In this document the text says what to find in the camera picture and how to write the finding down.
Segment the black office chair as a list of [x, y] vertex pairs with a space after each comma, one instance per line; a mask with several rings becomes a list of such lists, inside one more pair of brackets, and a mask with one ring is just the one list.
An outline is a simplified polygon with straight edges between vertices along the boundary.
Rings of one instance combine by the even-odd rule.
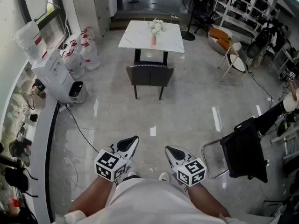
[[194, 19], [198, 22], [196, 24], [197, 28], [194, 33], [196, 34], [199, 29], [202, 29], [208, 33], [210, 27], [215, 24], [215, 20], [213, 19], [214, 14], [215, 11], [208, 7], [207, 1], [198, 0], [195, 4], [193, 14]]

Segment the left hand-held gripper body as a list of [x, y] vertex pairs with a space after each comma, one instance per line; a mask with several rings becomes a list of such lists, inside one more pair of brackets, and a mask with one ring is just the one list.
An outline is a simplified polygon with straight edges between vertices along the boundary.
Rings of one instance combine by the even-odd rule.
[[114, 145], [101, 149], [94, 161], [95, 173], [114, 182], [126, 173], [131, 164], [133, 145]]

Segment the grey metal cabinet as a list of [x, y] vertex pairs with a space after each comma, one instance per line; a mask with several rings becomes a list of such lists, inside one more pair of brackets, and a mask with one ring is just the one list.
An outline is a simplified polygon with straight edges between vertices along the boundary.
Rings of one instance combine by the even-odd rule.
[[81, 30], [89, 27], [97, 44], [102, 43], [111, 23], [108, 0], [73, 0]]

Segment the black folding chair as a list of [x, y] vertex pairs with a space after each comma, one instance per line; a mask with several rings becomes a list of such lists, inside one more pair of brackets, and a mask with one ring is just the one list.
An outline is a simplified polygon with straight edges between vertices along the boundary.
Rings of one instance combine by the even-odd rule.
[[254, 118], [250, 118], [235, 126], [231, 134], [203, 145], [201, 153], [206, 165], [208, 163], [205, 158], [205, 148], [219, 143], [228, 167], [227, 170], [216, 176], [211, 176], [207, 168], [206, 171], [209, 178], [217, 179], [229, 173], [231, 178], [247, 176], [249, 180], [256, 178], [267, 183], [266, 166], [268, 161], [264, 159], [260, 140], [254, 125]]

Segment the small orange cushion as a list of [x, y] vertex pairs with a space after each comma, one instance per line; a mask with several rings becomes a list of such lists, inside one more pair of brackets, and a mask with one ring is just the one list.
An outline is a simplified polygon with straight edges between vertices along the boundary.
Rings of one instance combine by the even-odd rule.
[[225, 40], [223, 40], [223, 39], [221, 39], [221, 38], [219, 38], [218, 40], [217, 40], [217, 43], [221, 46], [221, 47], [223, 47], [226, 51], [229, 49], [229, 47], [230, 47], [230, 43], [229, 43], [229, 41], [225, 41]]

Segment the white shelving rack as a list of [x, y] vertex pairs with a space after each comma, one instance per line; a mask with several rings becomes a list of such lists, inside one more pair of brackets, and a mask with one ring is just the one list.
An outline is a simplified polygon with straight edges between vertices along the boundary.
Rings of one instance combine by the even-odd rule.
[[216, 25], [229, 29], [243, 43], [250, 43], [262, 25], [276, 19], [279, 9], [268, 0], [216, 0]]

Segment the large water bottle red label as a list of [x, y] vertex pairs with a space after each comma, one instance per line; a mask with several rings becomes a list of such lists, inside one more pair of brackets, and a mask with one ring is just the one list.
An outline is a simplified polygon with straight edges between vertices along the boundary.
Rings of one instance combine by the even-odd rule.
[[14, 35], [14, 41], [24, 50], [31, 65], [40, 63], [47, 52], [47, 44], [34, 21], [28, 22], [18, 30]]

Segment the white marble table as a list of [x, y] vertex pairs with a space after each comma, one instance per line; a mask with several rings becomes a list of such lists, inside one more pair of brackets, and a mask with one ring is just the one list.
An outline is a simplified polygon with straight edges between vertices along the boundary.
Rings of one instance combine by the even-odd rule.
[[121, 38], [119, 48], [134, 49], [134, 64], [141, 63], [141, 51], [159, 51], [163, 52], [162, 62], [153, 62], [155, 64], [167, 65], [168, 53], [185, 52], [181, 30], [178, 24], [167, 23], [166, 31], [157, 35], [157, 43], [155, 46], [151, 45], [152, 33], [148, 29], [149, 21], [131, 21]]

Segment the black framed window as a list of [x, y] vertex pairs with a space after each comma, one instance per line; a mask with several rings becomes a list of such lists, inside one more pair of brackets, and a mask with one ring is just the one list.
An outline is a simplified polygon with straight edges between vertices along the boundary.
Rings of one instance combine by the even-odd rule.
[[62, 0], [17, 0], [25, 24], [36, 22], [47, 46], [60, 48], [71, 35]]

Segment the beige bag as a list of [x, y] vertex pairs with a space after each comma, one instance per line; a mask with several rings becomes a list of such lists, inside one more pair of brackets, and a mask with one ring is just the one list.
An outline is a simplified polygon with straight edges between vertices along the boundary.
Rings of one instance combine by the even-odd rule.
[[31, 94], [22, 94], [22, 97], [27, 103], [28, 108], [31, 110], [41, 110], [46, 105], [46, 93], [44, 91], [38, 94], [35, 92], [32, 92]]

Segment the person's white shirt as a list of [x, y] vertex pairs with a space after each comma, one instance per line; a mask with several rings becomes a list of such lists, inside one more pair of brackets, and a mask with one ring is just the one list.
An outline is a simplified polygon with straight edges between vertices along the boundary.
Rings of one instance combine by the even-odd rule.
[[166, 181], [128, 178], [116, 187], [109, 204], [86, 217], [68, 212], [53, 224], [247, 224], [198, 210], [180, 189]]

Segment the large orange cushion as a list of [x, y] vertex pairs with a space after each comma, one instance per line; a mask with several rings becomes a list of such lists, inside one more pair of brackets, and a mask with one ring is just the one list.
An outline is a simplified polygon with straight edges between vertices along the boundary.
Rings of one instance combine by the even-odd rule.
[[209, 35], [212, 38], [223, 39], [223, 40], [228, 40], [228, 37], [229, 37], [229, 35], [226, 32], [224, 32], [220, 29], [217, 29], [217, 28], [213, 28], [213, 27], [209, 28]]

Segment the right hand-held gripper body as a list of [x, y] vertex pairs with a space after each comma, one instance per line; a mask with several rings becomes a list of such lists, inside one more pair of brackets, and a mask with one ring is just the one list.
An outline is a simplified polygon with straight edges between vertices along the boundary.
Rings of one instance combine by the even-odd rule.
[[191, 158], [172, 168], [176, 179], [182, 184], [192, 187], [202, 182], [206, 177], [206, 166], [200, 158]]

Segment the white curved counter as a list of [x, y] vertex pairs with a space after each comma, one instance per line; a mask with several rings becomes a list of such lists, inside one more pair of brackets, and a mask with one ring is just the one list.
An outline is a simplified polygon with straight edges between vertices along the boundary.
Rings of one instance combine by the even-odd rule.
[[[8, 82], [5, 83], [4, 79], [0, 79], [0, 88], [4, 88], [8, 92], [8, 94], [0, 97], [0, 106], [2, 106], [0, 108], [0, 138], [9, 100], [26, 65], [27, 63], [24, 63], [17, 70], [16, 77], [10, 78]], [[56, 104], [57, 100], [48, 94], [45, 99], [45, 108], [37, 112], [38, 119], [35, 126], [29, 127], [26, 133], [27, 138], [32, 141], [28, 169], [30, 174], [38, 180], [29, 179], [28, 192], [36, 195], [36, 197], [25, 195], [25, 199], [38, 224], [51, 224], [53, 222], [49, 193], [49, 162], [56, 119]]]

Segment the person's left forearm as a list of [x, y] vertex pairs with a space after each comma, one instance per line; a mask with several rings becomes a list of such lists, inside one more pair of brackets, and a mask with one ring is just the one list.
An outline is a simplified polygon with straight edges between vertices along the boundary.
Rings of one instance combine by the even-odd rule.
[[70, 205], [69, 212], [82, 211], [86, 217], [102, 210], [109, 198], [113, 182], [97, 177], [91, 185]]

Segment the person's right forearm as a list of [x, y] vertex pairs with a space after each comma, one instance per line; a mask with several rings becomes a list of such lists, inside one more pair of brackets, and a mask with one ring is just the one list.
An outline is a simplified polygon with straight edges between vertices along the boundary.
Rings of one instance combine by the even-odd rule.
[[231, 217], [228, 210], [201, 183], [187, 187], [187, 192], [193, 205], [203, 213], [213, 217]]

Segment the dark blue chair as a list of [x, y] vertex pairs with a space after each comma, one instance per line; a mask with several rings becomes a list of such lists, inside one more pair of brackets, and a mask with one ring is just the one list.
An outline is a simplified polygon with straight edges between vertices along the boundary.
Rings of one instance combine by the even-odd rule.
[[127, 66], [126, 71], [134, 88], [135, 99], [138, 99], [137, 86], [155, 86], [161, 87], [159, 94], [159, 100], [161, 100], [164, 87], [167, 87], [174, 69], [164, 64], [148, 62]]

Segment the white water dispenser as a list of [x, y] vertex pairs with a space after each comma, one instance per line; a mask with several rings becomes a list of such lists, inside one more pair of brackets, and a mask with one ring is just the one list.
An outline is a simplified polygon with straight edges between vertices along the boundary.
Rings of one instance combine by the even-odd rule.
[[34, 62], [31, 70], [60, 103], [79, 103], [86, 100], [84, 83], [74, 81], [57, 49], [48, 50], [40, 63]]

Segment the round basket with orange cushions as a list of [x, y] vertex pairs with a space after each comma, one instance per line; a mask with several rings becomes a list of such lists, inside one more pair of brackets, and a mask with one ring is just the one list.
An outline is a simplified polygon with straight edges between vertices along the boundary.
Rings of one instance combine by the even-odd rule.
[[[229, 36], [231, 37], [234, 37], [235, 38], [235, 41], [234, 41], [234, 48], [237, 52], [239, 52], [242, 48], [242, 45], [239, 41], [239, 39], [233, 35], [233, 33], [229, 30], [229, 29], [226, 29], [226, 28], [223, 28], [223, 27], [220, 27], [220, 28], [217, 28], [217, 29], [220, 29], [224, 32], [226, 32]], [[212, 38], [209, 33], [208, 33], [208, 43], [209, 45], [215, 50], [217, 51], [218, 53], [222, 54], [222, 55], [225, 55], [226, 53], [226, 50], [221, 47], [218, 43], [217, 43], [217, 39], [215, 38]]]

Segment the light wooden chair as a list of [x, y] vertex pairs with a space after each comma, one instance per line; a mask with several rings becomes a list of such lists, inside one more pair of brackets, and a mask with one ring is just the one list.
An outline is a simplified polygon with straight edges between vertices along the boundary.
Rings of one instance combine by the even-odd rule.
[[246, 73], [244, 62], [241, 60], [239, 53], [234, 48], [234, 41], [235, 41], [234, 37], [228, 36], [229, 48], [227, 49], [224, 57], [222, 58], [221, 62], [217, 67], [217, 69], [219, 69], [222, 66], [224, 61], [227, 62], [228, 68], [223, 74], [223, 76], [221, 77], [220, 82], [222, 82], [224, 77], [228, 73], [230, 73], [230, 70], [232, 68], [240, 73], [239, 77], [232, 85], [235, 85], [240, 80], [240, 78]]

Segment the white flower bouquet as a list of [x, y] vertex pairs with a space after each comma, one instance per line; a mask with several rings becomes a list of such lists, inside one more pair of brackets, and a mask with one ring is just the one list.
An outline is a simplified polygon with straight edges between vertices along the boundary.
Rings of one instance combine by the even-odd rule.
[[153, 35], [159, 35], [166, 31], [166, 24], [162, 20], [154, 19], [148, 22], [148, 29]]

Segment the dark wooden step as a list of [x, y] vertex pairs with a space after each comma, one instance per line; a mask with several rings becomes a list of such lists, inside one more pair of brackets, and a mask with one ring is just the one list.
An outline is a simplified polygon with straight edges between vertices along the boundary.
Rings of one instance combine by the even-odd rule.
[[148, 10], [142, 11], [118, 11], [116, 14], [111, 17], [111, 23], [109, 25], [109, 30], [125, 30], [128, 24], [135, 21], [152, 21], [155, 18], [163, 20], [167, 23], [179, 24], [180, 20], [177, 17], [173, 17], [171, 14], [154, 12]]

